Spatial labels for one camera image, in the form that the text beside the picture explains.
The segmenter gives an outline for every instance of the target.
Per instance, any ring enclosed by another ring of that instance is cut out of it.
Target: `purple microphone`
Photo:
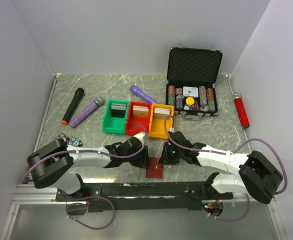
[[[84,119],[86,119],[91,113],[93,113],[99,106],[105,103],[105,99],[101,96],[97,97],[93,102],[89,104],[82,112],[80,112],[74,119],[69,122],[72,128],[79,125]]]
[[[145,92],[141,91],[141,89],[136,86],[136,85],[132,85],[130,87],[130,91],[134,94],[139,96],[140,98],[142,98],[144,101],[146,101],[147,103],[150,104],[158,104],[157,101],[155,101],[152,97],[150,97],[149,95],[147,95]]]

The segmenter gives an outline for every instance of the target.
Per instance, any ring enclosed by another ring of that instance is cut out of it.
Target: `yellow bin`
[[[155,108],[170,109],[170,113],[173,116],[175,113],[174,106],[153,103],[151,107],[151,117],[150,117],[148,135],[151,138],[167,139],[168,137],[164,128],[165,120],[154,117]],[[169,131],[172,125],[173,125],[173,119],[170,118],[169,120],[166,121],[166,130]]]

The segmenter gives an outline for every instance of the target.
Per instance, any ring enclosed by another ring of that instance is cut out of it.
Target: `poker chip case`
[[[214,107],[211,108],[210,111],[200,109],[200,94],[198,97],[194,97],[194,100],[198,102],[198,110],[184,109],[187,97],[182,97],[182,109],[174,104],[175,114],[182,114],[183,119],[185,120],[196,121],[200,120],[201,116],[211,117],[218,114],[215,82],[217,80],[222,56],[223,52],[215,49],[209,50],[184,47],[171,48],[166,75],[167,84],[165,104],[168,105],[169,102],[172,103],[172,99],[169,100],[169,94],[172,94],[172,87],[170,87],[169,90],[169,86],[174,86],[175,89],[183,89],[183,87],[194,87],[199,89],[199,87],[204,86],[206,89],[210,89],[210,92],[213,90],[214,97]],[[196,115],[198,117],[186,117],[186,115]]]

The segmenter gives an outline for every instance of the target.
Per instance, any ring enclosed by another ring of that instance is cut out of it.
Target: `wire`
[[[111,158],[117,158],[117,159],[128,159],[128,158],[132,158],[136,155],[138,155],[140,152],[143,151],[144,147],[146,146],[147,144],[147,140],[148,140],[148,133],[147,133],[147,130],[146,128],[143,126],[143,125],[137,125],[135,127],[135,129],[137,130],[138,127],[141,127],[143,129],[143,132],[145,134],[145,139],[144,139],[144,142],[142,144],[142,147],[136,151],[135,153],[132,153],[130,155],[126,155],[126,156],[118,156],[118,155],[113,155],[113,154],[110,154],[108,152],[102,152],[102,151],[99,151],[99,150],[94,150],[94,149],[78,149],[78,150],[64,150],[64,151],[58,151],[58,152],[55,152],[55,153],[52,153],[44,158],[42,158],[40,161],[38,161],[36,164],[34,164],[32,167],[30,167],[26,173],[23,175],[22,177],[22,182],[24,184],[30,182],[29,180],[27,180],[27,177],[28,175],[34,170],[36,169],[37,166],[39,166],[40,164],[44,163],[45,161],[53,158],[53,157],[56,157],[56,156],[59,156],[59,155],[62,155],[62,154],[71,154],[71,153],[96,153],[96,154],[101,154],[101,155],[105,155],[105,156],[108,156],[108,157],[111,157]]]
[[[107,201],[107,202],[111,205],[111,207],[112,207],[112,218],[111,218],[111,220],[110,220],[106,225],[104,225],[104,226],[101,226],[101,227],[94,227],[94,226],[90,226],[90,225],[85,224],[84,222],[82,222],[82,221],[76,219],[75,217],[69,215],[69,213],[68,213],[68,210],[69,210],[69,208],[70,208],[71,206],[85,206],[85,207],[88,207],[88,203],[75,202],[75,203],[72,203],[72,204],[68,205],[68,206],[65,208],[65,213],[66,213],[66,215],[67,215],[67,218],[72,219],[73,221],[77,222],[78,224],[81,224],[82,226],[84,226],[84,227],[86,227],[86,228],[89,228],[89,229],[92,229],[92,230],[102,230],[102,229],[105,229],[105,228],[107,228],[108,226],[110,226],[110,225],[113,223],[113,221],[115,220],[115,218],[116,218],[116,209],[115,209],[115,206],[114,206],[114,204],[113,204],[109,199],[107,199],[106,197],[103,197],[103,196],[87,196],[87,197],[82,197],[82,198],[73,198],[73,197],[71,197],[70,195],[68,195],[66,192],[64,192],[64,193],[65,193],[65,195],[66,195],[69,199],[71,199],[71,200],[77,200],[77,201],[84,201],[84,200],[89,200],[89,199],[102,199],[102,200]]]
[[[203,209],[204,212],[206,212],[207,214],[209,214],[208,216],[212,219],[216,219],[216,220],[219,220],[219,221],[224,221],[224,222],[237,222],[237,221],[241,221],[243,220],[250,212],[250,208],[251,208],[251,203],[250,203],[250,198],[247,194],[245,194],[245,197],[246,197],[246,202],[247,202],[247,208],[246,208],[246,211],[245,213],[238,217],[238,218],[235,218],[235,219],[227,219],[227,218],[223,218],[223,217],[216,217],[216,216],[212,216],[208,211],[206,211],[205,209]]]
[[[205,152],[205,153],[215,153],[215,154],[226,155],[225,152],[221,152],[221,151],[213,151],[213,150],[204,150],[204,149],[190,148],[190,147],[186,147],[186,146],[183,146],[183,145],[178,144],[177,142],[175,142],[175,141],[170,137],[170,134],[169,134],[169,132],[167,131],[166,126],[167,126],[167,120],[168,120],[169,118],[172,118],[172,119],[173,119],[173,116],[172,116],[172,115],[168,115],[168,116],[165,118],[165,120],[164,120],[164,130],[165,130],[165,133],[166,133],[168,139],[170,139],[170,141],[171,141],[174,145],[178,146],[179,148],[186,149],[186,150],[190,150],[190,151]],[[284,165],[283,165],[283,162],[282,162],[280,156],[278,155],[278,153],[276,152],[276,150],[275,150],[275,149],[274,149],[269,143],[267,143],[266,141],[264,141],[264,140],[262,140],[262,139],[260,139],[260,138],[251,138],[251,139],[245,141],[244,143],[242,143],[237,149],[235,149],[235,150],[233,151],[233,153],[237,153],[241,148],[243,148],[246,144],[248,144],[249,142],[252,142],[252,141],[258,141],[258,142],[261,142],[261,143],[265,144],[265,145],[266,145],[266,146],[272,151],[272,153],[274,154],[276,160],[278,161],[278,164],[280,165],[280,168],[281,168],[282,173],[283,173],[283,179],[284,179],[284,185],[283,185],[283,188],[282,188],[281,190],[277,191],[275,194],[278,195],[278,194],[283,193],[283,192],[287,189],[287,187],[288,187],[288,176],[287,176],[287,172],[286,172],[286,170],[285,170],[285,167],[284,167]]]
[[[212,206],[212,205],[217,204],[217,202],[220,201],[221,198],[222,198],[222,194],[220,194],[220,196],[217,198],[217,200],[215,202],[210,202],[208,205]]]
[[[252,142],[252,141],[257,141],[257,142],[263,143],[274,154],[276,160],[278,161],[278,164],[280,165],[280,168],[281,168],[282,173],[283,173],[283,179],[284,179],[284,185],[283,185],[282,189],[279,190],[279,191],[277,191],[275,194],[278,195],[278,194],[283,193],[287,189],[287,187],[288,187],[288,176],[287,176],[287,172],[286,172],[285,166],[283,165],[283,162],[282,162],[280,156],[278,155],[278,153],[276,152],[276,150],[268,142],[266,142],[266,141],[264,141],[264,140],[262,140],[260,138],[250,138],[249,140],[246,140],[244,143],[242,143],[233,152],[234,153],[237,153],[241,148],[243,148],[246,144],[248,144],[249,142]]]

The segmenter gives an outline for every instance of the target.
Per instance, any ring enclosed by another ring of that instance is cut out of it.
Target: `gray marble table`
[[[124,142],[127,135],[102,132],[105,107],[100,107],[76,128],[61,124],[61,120],[77,88],[85,90],[85,96],[73,116],[81,112],[95,97],[143,102],[129,88],[136,84],[161,104],[165,104],[165,74],[63,74],[56,83],[49,105],[38,148],[48,144],[60,133],[82,140],[83,147],[97,148],[115,142]],[[174,116],[174,128],[181,131],[192,143],[200,142],[222,150],[234,150],[245,141],[237,110],[232,99],[228,81],[219,75],[215,90],[218,115],[202,117],[200,121],[185,121],[181,115]],[[164,140],[149,139],[149,156],[160,157]],[[240,153],[248,153],[244,147]],[[123,163],[116,168],[78,167],[70,169],[78,173],[86,183],[134,183],[134,182],[188,182],[205,181],[211,173],[219,172],[213,167],[198,167],[181,161],[178,165],[165,165],[163,179],[146,178],[146,170]]]

